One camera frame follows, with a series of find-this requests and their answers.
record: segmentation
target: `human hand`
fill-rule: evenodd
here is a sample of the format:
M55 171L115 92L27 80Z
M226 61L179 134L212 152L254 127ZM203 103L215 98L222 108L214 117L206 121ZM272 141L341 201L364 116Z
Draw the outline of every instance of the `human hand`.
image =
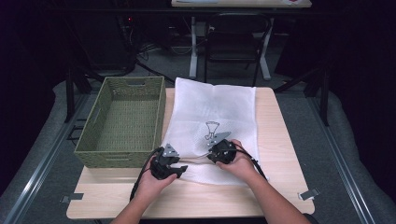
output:
M243 150L241 148L242 143L236 139L231 140L236 146L237 149ZM253 162L251 159L243 154L242 152L236 152L235 159L229 164L224 164L220 161L216 162L216 165L222 169L230 172L235 175L239 179L248 182L250 178L256 176L258 173L254 169Z
M162 180L155 178L149 169L152 159L153 157L151 157L145 168L145 171L139 182L139 188L137 189L134 196L137 200L142 200L142 203L147 204L152 203L160 195L164 188L177 179L177 174L169 175L167 178Z

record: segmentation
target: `human arm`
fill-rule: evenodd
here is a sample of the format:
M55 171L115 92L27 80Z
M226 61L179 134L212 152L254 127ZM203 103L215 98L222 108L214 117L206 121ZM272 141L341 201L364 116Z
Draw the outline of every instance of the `human arm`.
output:
M149 205L160 195L164 188L170 185L177 175L169 175L166 179L158 180L149 169L148 163L145 173L139 182L139 188L132 200L111 222L112 224L137 224Z
M242 145L239 141L232 140L232 142L241 150L239 146ZM259 202L268 223L310 223L294 205L257 173L248 156L237 152L233 162L229 164L217 162L216 165L247 183Z

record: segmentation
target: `chair leg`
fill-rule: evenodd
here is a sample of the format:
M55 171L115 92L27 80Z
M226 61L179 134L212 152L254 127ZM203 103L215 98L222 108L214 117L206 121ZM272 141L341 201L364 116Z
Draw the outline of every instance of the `chair leg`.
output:
M207 58L205 56L205 62L204 62L204 83L206 83L206 73L207 73Z
M254 69L253 84L251 85L251 87L256 86L256 79L257 79L257 73L259 73L259 67L260 67L260 61L256 62L256 69Z

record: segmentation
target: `wooden table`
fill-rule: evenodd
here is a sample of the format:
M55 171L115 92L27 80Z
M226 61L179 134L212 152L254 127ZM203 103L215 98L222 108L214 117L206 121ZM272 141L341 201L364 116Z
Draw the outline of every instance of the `wooden table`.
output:
M172 0L172 7L311 7L310 0L218 0L217 3L187 3Z
M175 89L166 89L163 136L172 115ZM257 88L256 120L261 167L270 183L301 212L312 214L311 200L298 193L307 191L288 130L274 92ZM140 169L88 169L84 167L67 216L72 219L114 218L129 202ZM197 184L177 179L150 205L143 218L260 217L260 209L249 188Z

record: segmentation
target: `wicker basket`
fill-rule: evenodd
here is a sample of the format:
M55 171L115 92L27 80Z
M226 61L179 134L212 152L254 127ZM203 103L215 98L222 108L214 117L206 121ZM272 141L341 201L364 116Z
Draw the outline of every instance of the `wicker basket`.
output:
M161 144L163 77L107 77L75 154L90 168L142 167Z

